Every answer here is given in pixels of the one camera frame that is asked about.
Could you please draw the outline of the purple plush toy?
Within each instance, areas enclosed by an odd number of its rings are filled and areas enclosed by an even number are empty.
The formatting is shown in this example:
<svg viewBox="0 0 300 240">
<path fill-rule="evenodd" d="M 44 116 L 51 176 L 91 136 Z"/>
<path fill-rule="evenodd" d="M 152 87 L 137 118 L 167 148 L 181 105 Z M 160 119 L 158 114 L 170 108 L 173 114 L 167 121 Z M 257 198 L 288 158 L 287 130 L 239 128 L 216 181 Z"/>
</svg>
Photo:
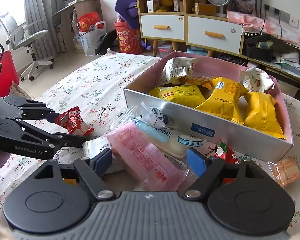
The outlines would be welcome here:
<svg viewBox="0 0 300 240">
<path fill-rule="evenodd" d="M 115 11 L 116 22 L 126 21 L 132 29 L 140 29 L 137 0 L 117 0 Z M 141 43 L 145 49 L 152 50 L 152 45 L 148 41 L 141 38 Z"/>
</svg>

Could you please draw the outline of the yellow small snack pack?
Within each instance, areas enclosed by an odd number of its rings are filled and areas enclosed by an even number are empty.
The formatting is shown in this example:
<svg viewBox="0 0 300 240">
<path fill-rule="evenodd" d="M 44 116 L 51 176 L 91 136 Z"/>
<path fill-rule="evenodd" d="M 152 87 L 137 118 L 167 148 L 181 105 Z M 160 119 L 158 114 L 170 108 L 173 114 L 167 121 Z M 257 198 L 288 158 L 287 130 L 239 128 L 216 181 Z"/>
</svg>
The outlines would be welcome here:
<svg viewBox="0 0 300 240">
<path fill-rule="evenodd" d="M 225 77 L 217 77 L 211 81 L 214 86 L 211 95 L 195 109 L 237 124 L 244 124 L 238 103 L 239 98 L 248 92 L 245 87 Z"/>
</svg>

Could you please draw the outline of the clear blue bread pack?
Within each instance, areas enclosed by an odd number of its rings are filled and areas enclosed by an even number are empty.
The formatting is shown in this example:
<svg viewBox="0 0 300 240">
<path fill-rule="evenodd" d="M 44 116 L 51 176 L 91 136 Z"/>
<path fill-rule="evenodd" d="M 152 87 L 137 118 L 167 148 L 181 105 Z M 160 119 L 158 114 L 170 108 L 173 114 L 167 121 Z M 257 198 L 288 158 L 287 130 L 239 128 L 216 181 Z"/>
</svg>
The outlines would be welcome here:
<svg viewBox="0 0 300 240">
<path fill-rule="evenodd" d="M 191 147 L 203 154 L 204 147 L 206 146 L 205 140 L 171 127 L 173 122 L 171 118 L 170 120 L 168 126 L 162 129 L 156 129 L 148 125 L 142 119 L 141 104 L 139 104 L 129 107 L 125 113 L 121 114 L 118 119 L 113 121 L 110 128 L 117 129 L 122 126 L 132 125 L 138 132 L 143 134 L 149 142 L 161 150 L 161 152 L 176 159 L 183 159 L 187 149 Z"/>
</svg>

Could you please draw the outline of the small red snack pack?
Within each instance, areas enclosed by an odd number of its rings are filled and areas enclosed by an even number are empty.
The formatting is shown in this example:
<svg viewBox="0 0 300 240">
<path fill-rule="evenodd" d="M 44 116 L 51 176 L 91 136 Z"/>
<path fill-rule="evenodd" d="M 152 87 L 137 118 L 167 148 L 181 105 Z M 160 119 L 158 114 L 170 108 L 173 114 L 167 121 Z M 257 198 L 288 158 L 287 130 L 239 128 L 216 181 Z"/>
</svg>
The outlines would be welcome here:
<svg viewBox="0 0 300 240">
<path fill-rule="evenodd" d="M 55 123 L 62 128 L 68 130 L 69 134 L 88 136 L 93 133 L 94 128 L 88 126 L 80 116 L 80 109 L 78 106 L 60 114 L 55 118 Z"/>
</svg>

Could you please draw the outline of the white red shopping bag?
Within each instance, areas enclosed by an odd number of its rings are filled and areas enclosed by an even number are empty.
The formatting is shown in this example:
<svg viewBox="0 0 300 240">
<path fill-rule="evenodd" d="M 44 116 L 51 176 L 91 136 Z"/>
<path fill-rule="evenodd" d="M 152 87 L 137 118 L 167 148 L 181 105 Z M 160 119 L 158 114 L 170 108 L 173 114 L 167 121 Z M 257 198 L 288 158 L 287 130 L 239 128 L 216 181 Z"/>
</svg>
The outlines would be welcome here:
<svg viewBox="0 0 300 240">
<path fill-rule="evenodd" d="M 96 11 L 82 15 L 78 22 L 79 39 L 86 56 L 95 55 L 95 49 L 106 35 L 106 21 L 101 20 Z"/>
</svg>

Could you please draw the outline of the pink wafer pack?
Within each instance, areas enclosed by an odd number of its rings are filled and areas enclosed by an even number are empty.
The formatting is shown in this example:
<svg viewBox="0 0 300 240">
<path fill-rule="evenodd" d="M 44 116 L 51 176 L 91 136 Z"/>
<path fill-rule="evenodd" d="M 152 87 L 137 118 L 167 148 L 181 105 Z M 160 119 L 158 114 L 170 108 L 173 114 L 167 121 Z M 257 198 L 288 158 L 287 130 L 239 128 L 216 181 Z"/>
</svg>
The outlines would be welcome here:
<svg viewBox="0 0 300 240">
<path fill-rule="evenodd" d="M 106 134 L 114 155 L 126 164 L 150 191 L 176 191 L 185 174 L 131 121 Z"/>
</svg>

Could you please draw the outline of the orange snack bar pack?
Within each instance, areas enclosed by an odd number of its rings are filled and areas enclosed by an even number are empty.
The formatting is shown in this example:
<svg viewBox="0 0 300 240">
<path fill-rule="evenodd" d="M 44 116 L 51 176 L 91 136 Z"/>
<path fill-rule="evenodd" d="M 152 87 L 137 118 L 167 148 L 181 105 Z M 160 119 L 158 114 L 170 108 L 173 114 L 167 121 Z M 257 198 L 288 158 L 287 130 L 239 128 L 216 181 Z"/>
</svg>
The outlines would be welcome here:
<svg viewBox="0 0 300 240">
<path fill-rule="evenodd" d="M 208 90 L 212 89 L 212 82 L 207 77 L 201 77 L 201 76 L 194 76 L 194 77 L 182 77 L 179 79 L 182 85 L 190 84 L 190 85 L 196 85 L 196 86 L 202 86 Z"/>
</svg>

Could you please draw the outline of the yellow waffle snack pack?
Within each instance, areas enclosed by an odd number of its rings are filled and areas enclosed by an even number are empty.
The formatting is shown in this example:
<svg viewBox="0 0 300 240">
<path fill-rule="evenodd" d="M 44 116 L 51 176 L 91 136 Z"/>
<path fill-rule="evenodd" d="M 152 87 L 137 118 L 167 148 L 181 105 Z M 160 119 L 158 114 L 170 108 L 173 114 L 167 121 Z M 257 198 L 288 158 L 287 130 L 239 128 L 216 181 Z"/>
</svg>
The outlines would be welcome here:
<svg viewBox="0 0 300 240">
<path fill-rule="evenodd" d="M 206 101 L 197 85 L 156 87 L 149 95 L 190 108 L 196 108 Z"/>
</svg>

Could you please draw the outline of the white text snack pack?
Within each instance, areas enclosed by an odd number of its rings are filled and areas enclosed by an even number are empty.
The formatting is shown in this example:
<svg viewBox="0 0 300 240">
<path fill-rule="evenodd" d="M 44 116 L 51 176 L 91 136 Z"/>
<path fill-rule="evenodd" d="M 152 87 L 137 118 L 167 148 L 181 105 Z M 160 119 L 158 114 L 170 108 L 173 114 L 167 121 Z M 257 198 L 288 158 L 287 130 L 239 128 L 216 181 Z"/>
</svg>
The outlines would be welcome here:
<svg viewBox="0 0 300 240">
<path fill-rule="evenodd" d="M 240 73 L 240 83 L 250 92 L 264 93 L 266 90 L 275 88 L 275 83 L 270 76 L 256 67 L 250 67 Z"/>
</svg>

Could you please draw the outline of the small silver blue pack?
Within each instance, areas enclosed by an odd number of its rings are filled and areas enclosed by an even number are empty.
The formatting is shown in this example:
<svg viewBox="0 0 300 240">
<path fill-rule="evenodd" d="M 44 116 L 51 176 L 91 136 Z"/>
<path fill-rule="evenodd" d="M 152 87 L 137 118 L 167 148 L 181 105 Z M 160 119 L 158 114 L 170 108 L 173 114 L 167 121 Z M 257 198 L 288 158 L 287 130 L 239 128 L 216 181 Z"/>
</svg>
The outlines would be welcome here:
<svg viewBox="0 0 300 240">
<path fill-rule="evenodd" d="M 155 107 L 148 107 L 144 102 L 141 103 L 142 119 L 150 126 L 156 129 L 162 129 L 168 126 L 170 118 Z"/>
</svg>

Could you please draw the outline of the white office chair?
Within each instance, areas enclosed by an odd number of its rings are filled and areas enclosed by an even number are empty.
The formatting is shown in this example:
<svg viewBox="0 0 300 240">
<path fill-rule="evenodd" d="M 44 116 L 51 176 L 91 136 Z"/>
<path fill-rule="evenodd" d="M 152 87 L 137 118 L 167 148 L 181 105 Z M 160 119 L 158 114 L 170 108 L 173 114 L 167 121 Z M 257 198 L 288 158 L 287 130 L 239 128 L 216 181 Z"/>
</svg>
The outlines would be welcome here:
<svg viewBox="0 0 300 240">
<path fill-rule="evenodd" d="M 8 45 L 8 49 L 17 50 L 23 47 L 27 48 L 27 54 L 31 52 L 32 63 L 24 72 L 21 73 L 21 82 L 25 80 L 26 74 L 28 74 L 27 78 L 30 81 L 33 81 L 34 74 L 41 67 L 48 66 L 50 69 L 54 68 L 53 56 L 38 60 L 32 49 L 32 44 L 38 41 L 39 39 L 45 37 L 49 33 L 49 31 L 46 29 L 40 30 L 38 32 L 35 32 L 34 34 L 31 34 L 28 37 L 25 37 L 25 32 L 27 31 L 27 29 L 29 29 L 36 23 L 37 21 L 33 23 L 24 22 L 21 25 L 17 25 L 15 19 L 8 12 L 0 15 L 0 26 L 7 35 L 6 44 Z"/>
</svg>

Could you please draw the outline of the pink cloth runner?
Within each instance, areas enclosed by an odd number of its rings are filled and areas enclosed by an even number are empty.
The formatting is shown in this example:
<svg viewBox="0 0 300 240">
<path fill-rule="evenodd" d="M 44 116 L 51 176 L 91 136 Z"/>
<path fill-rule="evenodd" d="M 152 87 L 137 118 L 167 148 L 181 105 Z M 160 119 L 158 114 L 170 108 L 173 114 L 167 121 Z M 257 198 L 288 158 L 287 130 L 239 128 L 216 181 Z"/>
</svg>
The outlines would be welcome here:
<svg viewBox="0 0 300 240">
<path fill-rule="evenodd" d="M 245 33 L 269 34 L 300 49 L 300 35 L 282 27 L 280 24 L 229 10 L 227 11 L 227 19 L 230 23 L 241 25 Z"/>
</svg>

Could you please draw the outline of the brown cracker clear pack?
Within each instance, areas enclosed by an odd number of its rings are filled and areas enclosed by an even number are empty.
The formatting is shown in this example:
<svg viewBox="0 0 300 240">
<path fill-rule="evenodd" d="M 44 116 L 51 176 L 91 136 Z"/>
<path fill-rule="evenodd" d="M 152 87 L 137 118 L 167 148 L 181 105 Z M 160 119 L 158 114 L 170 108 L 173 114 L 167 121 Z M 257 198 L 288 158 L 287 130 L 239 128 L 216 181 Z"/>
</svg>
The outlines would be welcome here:
<svg viewBox="0 0 300 240">
<path fill-rule="evenodd" d="M 284 189 L 300 179 L 300 171 L 293 158 L 283 159 L 277 163 L 268 162 L 273 179 Z"/>
</svg>

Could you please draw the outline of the red white candy pack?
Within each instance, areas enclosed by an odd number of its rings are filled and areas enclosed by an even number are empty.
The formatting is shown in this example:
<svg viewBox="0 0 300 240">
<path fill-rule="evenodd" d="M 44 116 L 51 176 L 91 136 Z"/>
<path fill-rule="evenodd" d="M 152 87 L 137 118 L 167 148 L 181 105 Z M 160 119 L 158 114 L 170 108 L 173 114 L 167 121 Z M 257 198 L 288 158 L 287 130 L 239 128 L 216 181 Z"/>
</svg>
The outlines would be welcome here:
<svg viewBox="0 0 300 240">
<path fill-rule="evenodd" d="M 225 165 L 221 171 L 222 184 L 226 185 L 235 182 L 238 174 L 238 167 L 236 164 L 239 164 L 239 161 L 233 150 L 221 139 L 215 152 L 215 157 L 225 161 Z"/>
</svg>

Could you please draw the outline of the yellow ridged snack pack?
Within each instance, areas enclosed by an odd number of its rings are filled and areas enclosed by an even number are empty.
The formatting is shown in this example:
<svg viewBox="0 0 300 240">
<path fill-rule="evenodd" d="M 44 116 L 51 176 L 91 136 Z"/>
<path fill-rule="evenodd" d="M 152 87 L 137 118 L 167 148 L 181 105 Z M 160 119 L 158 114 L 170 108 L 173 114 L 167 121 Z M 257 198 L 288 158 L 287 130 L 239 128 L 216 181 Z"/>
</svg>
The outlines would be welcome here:
<svg viewBox="0 0 300 240">
<path fill-rule="evenodd" d="M 244 125 L 285 140 L 284 132 L 276 118 L 277 101 L 266 93 L 249 92 L 244 95 L 248 104 Z"/>
</svg>

